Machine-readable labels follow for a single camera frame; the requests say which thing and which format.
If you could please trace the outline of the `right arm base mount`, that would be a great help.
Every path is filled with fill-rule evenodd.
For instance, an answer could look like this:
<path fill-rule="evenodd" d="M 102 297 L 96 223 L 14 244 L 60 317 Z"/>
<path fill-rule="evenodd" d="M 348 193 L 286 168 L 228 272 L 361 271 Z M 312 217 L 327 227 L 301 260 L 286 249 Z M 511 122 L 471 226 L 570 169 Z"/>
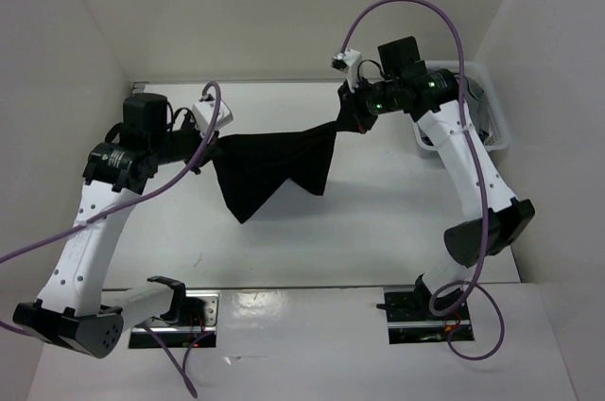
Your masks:
<path fill-rule="evenodd" d="M 385 313 L 390 345 L 447 342 L 475 339 L 469 308 L 463 304 L 447 317 L 433 315 L 415 295 L 413 287 L 385 288 L 376 308 Z"/>

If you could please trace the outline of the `black skirt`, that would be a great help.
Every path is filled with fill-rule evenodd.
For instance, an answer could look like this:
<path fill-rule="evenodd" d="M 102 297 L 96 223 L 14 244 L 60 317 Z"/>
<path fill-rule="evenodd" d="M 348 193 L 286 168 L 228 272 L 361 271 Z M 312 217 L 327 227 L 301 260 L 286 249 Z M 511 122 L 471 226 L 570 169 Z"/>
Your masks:
<path fill-rule="evenodd" d="M 305 131 L 234 134 L 216 139 L 208 154 L 227 208 L 240 223 L 250 219 L 290 180 L 321 196 L 337 134 L 369 131 L 376 118 L 349 99 L 340 100 L 335 120 Z"/>

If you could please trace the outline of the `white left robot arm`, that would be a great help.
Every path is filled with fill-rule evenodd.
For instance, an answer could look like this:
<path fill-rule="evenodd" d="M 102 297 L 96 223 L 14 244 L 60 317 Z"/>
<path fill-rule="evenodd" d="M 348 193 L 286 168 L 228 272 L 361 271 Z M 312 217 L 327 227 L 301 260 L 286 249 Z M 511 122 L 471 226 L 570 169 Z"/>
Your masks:
<path fill-rule="evenodd" d="M 232 111 L 208 93 L 178 113 L 167 98 L 139 93 L 123 102 L 122 119 L 89 154 L 73 229 L 62 234 L 60 259 L 37 299 L 20 303 L 13 321 L 46 343 L 96 358 L 106 357 L 120 335 L 150 318 L 174 325 L 199 323 L 205 304 L 187 296 L 185 284 L 151 276 L 124 291 L 115 305 L 101 297 L 108 267 L 133 208 L 151 194 L 146 191 L 162 165 L 183 162 L 182 175 L 199 172 L 206 149 L 220 128 L 233 120 Z"/>

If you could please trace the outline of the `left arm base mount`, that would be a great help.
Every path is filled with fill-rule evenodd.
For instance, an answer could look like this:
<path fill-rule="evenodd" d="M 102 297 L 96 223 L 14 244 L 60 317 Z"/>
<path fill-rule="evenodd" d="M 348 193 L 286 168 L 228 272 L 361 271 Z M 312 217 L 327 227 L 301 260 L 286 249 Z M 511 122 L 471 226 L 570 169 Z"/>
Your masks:
<path fill-rule="evenodd" d="M 216 326 L 220 292 L 188 289 L 188 308 L 173 322 L 150 317 L 130 331 L 129 349 L 158 349 L 160 345 L 144 329 L 148 327 L 170 349 L 185 349 L 193 341 L 195 348 L 216 347 Z"/>

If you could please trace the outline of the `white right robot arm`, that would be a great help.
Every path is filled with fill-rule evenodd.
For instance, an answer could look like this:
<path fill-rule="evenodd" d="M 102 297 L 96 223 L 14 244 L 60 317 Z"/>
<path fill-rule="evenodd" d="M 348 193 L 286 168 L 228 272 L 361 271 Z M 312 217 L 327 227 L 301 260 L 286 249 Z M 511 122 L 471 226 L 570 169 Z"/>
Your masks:
<path fill-rule="evenodd" d="M 487 257 L 513 243 L 535 216 L 500 176 L 476 131 L 463 95 L 461 70 L 429 69 L 414 38 L 378 48 L 381 78 L 361 73 L 360 52 L 343 49 L 333 68 L 346 75 L 338 90 L 339 120 L 349 131 L 369 131 L 381 114 L 402 112 L 430 139 L 460 199 L 464 220 L 443 234 L 445 255 L 420 275 L 414 307 L 426 319 L 449 316 L 468 298 Z"/>

